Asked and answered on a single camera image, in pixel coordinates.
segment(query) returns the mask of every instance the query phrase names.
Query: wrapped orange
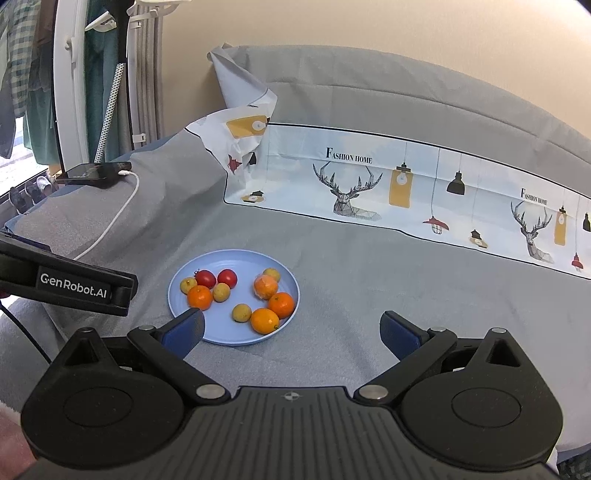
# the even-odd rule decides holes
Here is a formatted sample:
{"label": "wrapped orange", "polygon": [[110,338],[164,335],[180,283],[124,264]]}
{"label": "wrapped orange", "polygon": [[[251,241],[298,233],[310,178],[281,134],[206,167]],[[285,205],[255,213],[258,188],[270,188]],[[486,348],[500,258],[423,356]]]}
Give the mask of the wrapped orange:
{"label": "wrapped orange", "polygon": [[261,300],[269,300],[277,290],[279,290],[279,284],[270,275],[261,274],[255,278],[253,283],[255,295]]}

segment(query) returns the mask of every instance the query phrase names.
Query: yellow lamp print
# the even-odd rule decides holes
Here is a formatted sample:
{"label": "yellow lamp print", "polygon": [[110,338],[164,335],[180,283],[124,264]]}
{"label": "yellow lamp print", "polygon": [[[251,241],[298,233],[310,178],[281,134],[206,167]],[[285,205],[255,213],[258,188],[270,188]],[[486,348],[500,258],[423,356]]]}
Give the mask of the yellow lamp print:
{"label": "yellow lamp print", "polygon": [[265,115],[247,116],[226,122],[226,126],[234,138],[253,137],[262,135],[267,128]]}
{"label": "yellow lamp print", "polygon": [[558,215],[556,216],[554,243],[556,245],[566,245],[566,210],[564,210],[564,205],[560,208]]}
{"label": "yellow lamp print", "polygon": [[402,163],[392,171],[390,181],[390,195],[388,202],[402,208],[410,208],[410,189],[413,184],[413,174],[406,163]]}

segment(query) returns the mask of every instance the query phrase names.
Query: white charging cable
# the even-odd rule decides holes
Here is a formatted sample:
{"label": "white charging cable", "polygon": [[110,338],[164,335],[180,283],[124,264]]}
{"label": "white charging cable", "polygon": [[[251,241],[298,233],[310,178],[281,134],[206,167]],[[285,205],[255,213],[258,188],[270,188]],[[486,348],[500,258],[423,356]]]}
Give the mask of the white charging cable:
{"label": "white charging cable", "polygon": [[119,218],[121,216],[121,214],[123,213],[123,210],[125,210],[125,208],[129,205],[129,203],[131,202],[131,200],[135,197],[135,194],[138,193],[138,189],[139,189],[139,177],[137,176],[137,174],[135,174],[132,171],[128,171],[128,170],[120,170],[118,173],[119,173],[119,175],[124,176],[124,177],[126,177],[127,175],[133,175],[135,177],[135,188],[134,188],[134,192],[131,194],[131,197],[129,197],[127,199],[127,202],[125,202],[123,204],[123,206],[121,207],[121,210],[119,210],[119,212],[117,213],[117,215],[115,215],[115,218],[113,218],[111,220],[111,223],[107,226],[107,228],[102,233],[102,235],[96,239],[96,242],[93,243],[86,250],[84,250],[74,260],[81,259],[81,257],[84,257],[84,255],[86,255],[88,252],[90,252],[94,247],[96,247],[99,244],[99,242],[105,237],[105,235],[109,232],[109,230],[111,229],[111,227],[115,224],[115,222],[117,221],[117,218]]}

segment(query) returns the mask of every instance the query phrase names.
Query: light blue plate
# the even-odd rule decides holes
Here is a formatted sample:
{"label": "light blue plate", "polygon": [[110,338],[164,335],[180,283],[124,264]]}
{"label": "light blue plate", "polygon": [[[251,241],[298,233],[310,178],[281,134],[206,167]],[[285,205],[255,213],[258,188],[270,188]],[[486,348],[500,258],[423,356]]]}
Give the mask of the light blue plate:
{"label": "light blue plate", "polygon": [[[218,345],[251,345],[266,340],[283,330],[294,317],[300,305],[300,286],[293,274],[277,260],[250,250],[217,250],[185,263],[176,272],[168,286],[168,306],[173,315],[177,317],[189,308],[187,296],[180,290],[182,279],[192,277],[197,270],[209,270],[217,277],[217,274],[225,268],[236,272],[238,283],[232,289],[229,299],[223,303],[214,301],[212,306],[203,312],[205,315],[203,340]],[[293,297],[295,311],[289,318],[281,321],[275,332],[261,335],[252,329],[250,322],[238,323],[232,320],[232,310],[239,303],[246,303],[253,312],[267,306],[265,300],[255,297],[252,289],[252,283],[256,276],[266,268],[275,268],[279,271],[281,274],[279,291],[287,292]]]}

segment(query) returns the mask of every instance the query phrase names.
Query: red tomato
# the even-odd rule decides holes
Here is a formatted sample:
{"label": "red tomato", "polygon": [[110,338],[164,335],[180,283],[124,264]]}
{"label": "red tomato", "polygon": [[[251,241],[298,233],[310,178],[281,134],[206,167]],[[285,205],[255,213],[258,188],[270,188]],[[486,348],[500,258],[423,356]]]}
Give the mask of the red tomato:
{"label": "red tomato", "polygon": [[225,283],[230,288],[234,288],[238,283],[238,277],[229,268],[222,270],[217,276],[218,283]]}
{"label": "red tomato", "polygon": [[197,280],[197,285],[203,285],[207,288],[216,286],[216,277],[209,270],[197,270],[195,272],[195,280]]}

